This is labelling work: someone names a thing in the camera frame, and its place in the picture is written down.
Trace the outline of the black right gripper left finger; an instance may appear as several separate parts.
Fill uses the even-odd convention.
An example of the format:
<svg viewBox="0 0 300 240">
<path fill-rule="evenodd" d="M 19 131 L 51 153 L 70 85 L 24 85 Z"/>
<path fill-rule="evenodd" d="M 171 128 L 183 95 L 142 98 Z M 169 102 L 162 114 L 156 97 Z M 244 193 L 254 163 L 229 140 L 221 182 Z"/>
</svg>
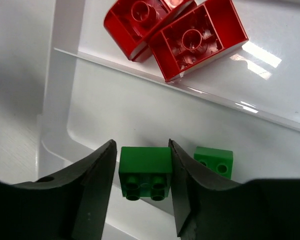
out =
<svg viewBox="0 0 300 240">
<path fill-rule="evenodd" d="M 116 142 L 109 140 L 37 181 L 0 181 L 0 240 L 101 239 L 116 158 Z"/>
</svg>

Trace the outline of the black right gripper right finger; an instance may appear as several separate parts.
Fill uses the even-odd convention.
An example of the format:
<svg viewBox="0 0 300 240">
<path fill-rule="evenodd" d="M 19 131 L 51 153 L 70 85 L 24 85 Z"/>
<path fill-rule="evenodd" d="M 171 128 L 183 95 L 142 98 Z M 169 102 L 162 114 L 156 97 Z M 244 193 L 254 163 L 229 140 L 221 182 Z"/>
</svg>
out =
<svg viewBox="0 0 300 240">
<path fill-rule="evenodd" d="M 238 183 L 189 156 L 174 140 L 171 194 L 182 240 L 300 240 L 300 178 Z"/>
</svg>

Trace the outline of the small green lego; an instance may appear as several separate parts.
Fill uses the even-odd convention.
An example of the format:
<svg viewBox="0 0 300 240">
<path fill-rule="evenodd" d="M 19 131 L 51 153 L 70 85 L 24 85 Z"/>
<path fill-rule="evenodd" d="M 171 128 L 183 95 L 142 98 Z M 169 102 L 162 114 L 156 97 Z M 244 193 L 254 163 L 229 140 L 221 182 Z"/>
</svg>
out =
<svg viewBox="0 0 300 240">
<path fill-rule="evenodd" d="M 213 172 L 231 179 L 234 162 L 232 151 L 197 146 L 193 158 Z"/>
</svg>

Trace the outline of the green rounded lego piece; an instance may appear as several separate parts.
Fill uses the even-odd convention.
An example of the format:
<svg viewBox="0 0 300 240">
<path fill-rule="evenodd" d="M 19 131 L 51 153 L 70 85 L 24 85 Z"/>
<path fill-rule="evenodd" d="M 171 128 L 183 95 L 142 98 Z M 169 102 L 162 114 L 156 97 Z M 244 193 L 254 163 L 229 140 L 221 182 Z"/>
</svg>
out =
<svg viewBox="0 0 300 240">
<path fill-rule="evenodd" d="M 129 201 L 150 198 L 160 202 L 168 197 L 173 174 L 169 147 L 123 146 L 118 175 L 122 196 Z"/>
</svg>

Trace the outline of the red lego brick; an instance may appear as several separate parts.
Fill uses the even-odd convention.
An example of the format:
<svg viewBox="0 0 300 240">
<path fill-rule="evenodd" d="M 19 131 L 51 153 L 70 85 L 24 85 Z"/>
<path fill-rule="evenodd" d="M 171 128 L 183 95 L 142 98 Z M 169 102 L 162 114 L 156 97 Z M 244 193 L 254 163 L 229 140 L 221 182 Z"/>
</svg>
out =
<svg viewBox="0 0 300 240">
<path fill-rule="evenodd" d="M 233 1 L 206 0 L 159 30 L 150 39 L 149 47 L 169 83 L 248 40 Z"/>
</svg>

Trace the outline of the red flower lego piece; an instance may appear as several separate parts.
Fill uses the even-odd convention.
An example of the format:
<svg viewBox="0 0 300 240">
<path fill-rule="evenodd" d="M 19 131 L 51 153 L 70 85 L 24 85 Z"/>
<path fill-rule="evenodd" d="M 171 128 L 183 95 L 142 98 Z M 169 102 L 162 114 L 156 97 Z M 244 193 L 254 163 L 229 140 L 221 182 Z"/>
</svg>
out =
<svg viewBox="0 0 300 240">
<path fill-rule="evenodd" d="M 142 63 L 152 55 L 152 36 L 195 7 L 194 0 L 118 0 L 103 25 L 129 61 Z"/>
</svg>

